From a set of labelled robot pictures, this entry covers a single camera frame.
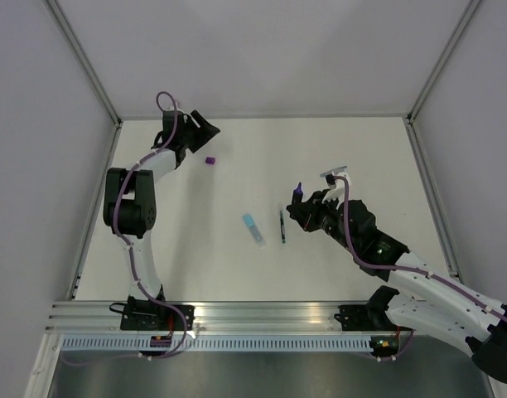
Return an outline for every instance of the purple cable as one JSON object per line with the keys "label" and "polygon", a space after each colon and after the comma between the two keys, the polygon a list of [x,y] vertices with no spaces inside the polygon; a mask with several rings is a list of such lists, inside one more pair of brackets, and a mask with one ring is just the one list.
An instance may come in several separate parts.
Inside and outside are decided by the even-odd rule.
{"label": "purple cable", "polygon": [[[408,347],[410,346],[410,344],[412,344],[412,340],[413,340],[413,330],[410,331],[410,335],[408,336],[408,340],[406,341],[406,344],[404,344],[401,347],[401,349],[397,352],[396,355],[392,355],[391,357],[380,357],[380,361],[381,362],[388,362],[388,361],[393,361],[394,357],[395,357],[395,359],[399,358],[401,355],[403,355],[408,350]],[[375,357],[371,354],[360,354],[358,352],[355,352],[355,354],[358,355],[359,357],[363,357],[366,359],[373,359],[373,360],[377,361],[377,357]]]}
{"label": "purple cable", "polygon": [[[121,206],[121,201],[123,200],[123,193],[127,189],[127,185],[128,185],[128,182],[130,181],[130,177],[134,174],[134,172],[136,172],[149,159],[151,159],[151,158],[155,157],[156,155],[158,155],[159,153],[165,151],[167,149],[167,145],[172,141],[172,139],[174,138],[174,135],[176,134],[176,126],[178,125],[178,108],[176,107],[176,101],[174,100],[174,97],[166,91],[160,91],[159,93],[157,93],[156,104],[157,104],[157,107],[162,112],[165,112],[165,110],[163,110],[163,108],[160,106],[159,99],[160,99],[161,95],[168,96],[171,99],[172,106],[174,108],[174,124],[172,125],[171,135],[169,135],[169,138],[167,139],[167,141],[165,143],[163,143],[163,145],[157,151],[151,152],[151,153],[145,155],[143,158],[141,158],[141,160],[138,163],[134,164],[133,167],[128,171],[127,176],[125,177],[123,184],[121,185],[121,189],[119,190],[118,199],[115,202],[115,208],[113,209],[113,231],[115,232],[115,234],[117,236],[119,236],[119,238],[121,238],[124,241],[124,243],[127,244],[127,246],[129,246],[128,258],[130,259],[130,270],[131,270],[132,277],[133,277],[134,281],[137,282],[137,284],[138,284],[138,288],[141,290],[143,295],[152,303],[155,303],[156,305],[161,305],[162,307],[168,308],[168,309],[176,312],[180,316],[181,321],[184,325],[184,334],[182,335],[178,344],[174,348],[169,350],[168,352],[166,352],[162,355],[152,357],[153,359],[163,359],[163,358],[173,357],[174,355],[179,353],[177,351],[180,349],[181,345],[184,343],[184,341],[186,340],[186,337],[187,337],[187,319],[186,319],[186,316],[177,307],[175,307],[174,305],[170,305],[167,303],[163,303],[162,301],[156,300],[153,296],[150,295],[150,293],[147,290],[145,290],[145,287],[142,285],[142,283],[139,280],[138,271],[136,270],[136,262],[134,260],[134,252],[133,252],[133,248],[132,248],[132,243],[130,242],[130,239],[127,238],[125,235],[123,235],[121,233],[121,231],[119,230],[118,217],[119,217],[119,208]],[[70,365],[70,366],[86,366],[86,365],[91,365],[93,363],[97,363],[97,362],[101,362],[101,361],[108,361],[111,359],[120,359],[120,358],[126,358],[126,357],[138,357],[138,354],[121,354],[121,355],[116,355],[113,357],[101,358],[98,361],[91,361],[91,362],[69,362],[64,358],[63,355],[60,355],[60,360],[63,363],[65,363],[66,365]]]}
{"label": "purple cable", "polygon": [[[486,308],[487,307],[487,305],[484,304],[484,303],[482,303],[478,298],[476,298],[473,295],[467,293],[462,288],[459,288],[454,283],[452,283],[450,280],[448,280],[446,278],[442,278],[441,276],[435,275],[435,274],[430,274],[429,275],[429,273],[427,271],[423,270],[423,269],[410,268],[410,267],[405,267],[403,265],[376,265],[376,264],[369,264],[369,263],[366,263],[365,261],[361,260],[359,258],[359,256],[356,254],[355,247],[353,247],[353,242],[351,241],[350,222],[349,222],[350,218],[347,216],[350,213],[350,204],[349,204],[349,202],[350,202],[350,184],[347,181],[347,178],[345,178],[345,177],[334,176],[334,178],[335,178],[335,180],[341,180],[344,183],[344,188],[345,188],[344,189],[344,214],[346,215],[344,217],[344,232],[345,232],[345,237],[346,237],[345,240],[347,241],[348,249],[350,250],[350,253],[353,256],[353,260],[355,261],[356,264],[358,264],[358,265],[360,265],[360,266],[362,266],[364,268],[370,268],[370,269],[386,269],[388,271],[408,271],[408,272],[414,272],[415,274],[421,274],[421,275],[424,275],[426,277],[430,277],[432,279],[435,279],[438,282],[441,282],[442,284],[445,284],[447,287],[449,287],[452,290],[454,290],[455,292],[461,294],[463,297],[467,298],[468,300],[470,300],[471,302],[473,302],[478,307],[481,307],[481,308]],[[507,317],[505,317],[501,313],[497,313],[494,309],[491,309],[489,311],[489,313],[491,315],[496,316],[501,321],[504,321],[504,322],[507,323]]]}

